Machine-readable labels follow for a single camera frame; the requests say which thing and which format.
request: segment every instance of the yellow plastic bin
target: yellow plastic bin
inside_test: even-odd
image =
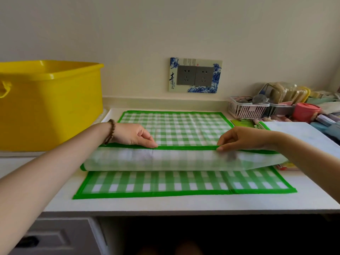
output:
[[[100,68],[73,61],[0,63],[0,151],[46,151],[103,112]]]

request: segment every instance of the green plaid dish towel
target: green plaid dish towel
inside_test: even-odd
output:
[[[88,172],[73,199],[294,193],[273,167],[248,171]]]
[[[111,143],[84,162],[84,171],[235,171],[287,161],[273,151],[218,153],[219,137],[233,124],[221,112],[126,111],[118,122],[139,123],[158,148]]]
[[[221,112],[126,111],[118,122],[141,124],[160,146],[215,146],[233,127]]]

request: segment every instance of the brown bead bracelet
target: brown bead bracelet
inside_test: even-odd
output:
[[[115,128],[116,128],[116,123],[115,123],[114,120],[110,119],[110,120],[108,120],[108,122],[111,123],[111,130],[110,130],[110,134],[105,139],[104,145],[107,145],[107,144],[110,143],[110,141],[113,138],[113,133],[115,132]]]

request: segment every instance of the cabinet drawer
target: cabinet drawer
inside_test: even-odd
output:
[[[38,218],[21,247],[10,255],[106,255],[107,246],[93,218]]]

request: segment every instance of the dark floor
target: dark floor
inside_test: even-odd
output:
[[[125,255],[134,255],[146,245],[157,246],[161,254],[173,254],[184,240],[195,241],[205,255],[258,249],[268,253],[269,247],[280,253],[289,246],[338,244],[340,215],[135,217],[128,229]]]

